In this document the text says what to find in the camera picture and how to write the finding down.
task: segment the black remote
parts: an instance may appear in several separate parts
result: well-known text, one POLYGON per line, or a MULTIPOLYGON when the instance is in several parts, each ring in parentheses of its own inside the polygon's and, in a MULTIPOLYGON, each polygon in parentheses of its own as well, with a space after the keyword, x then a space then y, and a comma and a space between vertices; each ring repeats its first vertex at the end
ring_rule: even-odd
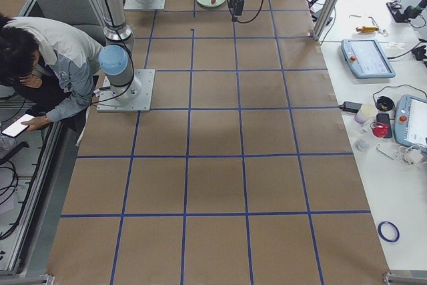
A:
POLYGON ((376 121, 383 123, 388 126, 387 135, 384 138, 393 137, 392 125, 390 124, 390 116, 387 113, 378 113, 376 116, 376 121))

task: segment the orange tool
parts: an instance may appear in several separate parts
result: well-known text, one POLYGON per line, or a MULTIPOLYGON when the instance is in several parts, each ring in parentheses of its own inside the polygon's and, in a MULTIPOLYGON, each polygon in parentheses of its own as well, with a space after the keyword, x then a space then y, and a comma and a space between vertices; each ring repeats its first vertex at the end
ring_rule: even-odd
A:
POLYGON ((373 33, 375 31, 380 30, 380 28, 378 26, 363 26, 363 27, 356 27, 356 31, 358 33, 373 33))

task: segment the black hair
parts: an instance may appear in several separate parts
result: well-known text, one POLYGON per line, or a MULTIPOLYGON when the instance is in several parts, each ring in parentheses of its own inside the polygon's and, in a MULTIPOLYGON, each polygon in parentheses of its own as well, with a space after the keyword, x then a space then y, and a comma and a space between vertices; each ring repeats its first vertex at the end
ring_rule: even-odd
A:
POLYGON ((0 85, 14 86, 33 71, 34 53, 39 43, 24 29, 5 27, 12 18, 0 13, 0 85))

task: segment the blue ring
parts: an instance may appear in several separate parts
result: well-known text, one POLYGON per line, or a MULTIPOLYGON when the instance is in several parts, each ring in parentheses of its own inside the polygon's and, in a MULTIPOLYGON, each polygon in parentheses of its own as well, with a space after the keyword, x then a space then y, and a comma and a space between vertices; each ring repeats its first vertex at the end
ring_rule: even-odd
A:
POLYGON ((387 221, 380 222, 378 224, 378 234, 380 235, 381 239, 383 239, 383 240, 385 240, 386 242, 389 242, 389 243, 396 243, 399 240, 399 238, 400 238, 400 232, 399 232, 399 229, 397 228, 397 226, 394 225, 393 223, 387 222, 387 221), (390 225, 391 227, 394 228, 394 230, 396 231, 396 237, 394 239, 391 240, 391 239, 389 239, 389 238, 387 238, 387 237, 385 237, 383 235, 383 233, 382 233, 382 226, 383 225, 390 225))

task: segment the white cup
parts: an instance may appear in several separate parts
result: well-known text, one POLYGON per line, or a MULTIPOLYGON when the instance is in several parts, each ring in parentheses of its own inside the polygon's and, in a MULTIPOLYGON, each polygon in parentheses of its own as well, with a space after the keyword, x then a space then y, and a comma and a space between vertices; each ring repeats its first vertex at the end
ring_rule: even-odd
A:
POLYGON ((370 103, 364 103, 360 107, 357 114, 354 116, 354 120, 358 123, 366 123, 369 119, 374 118, 378 113, 378 109, 370 103))

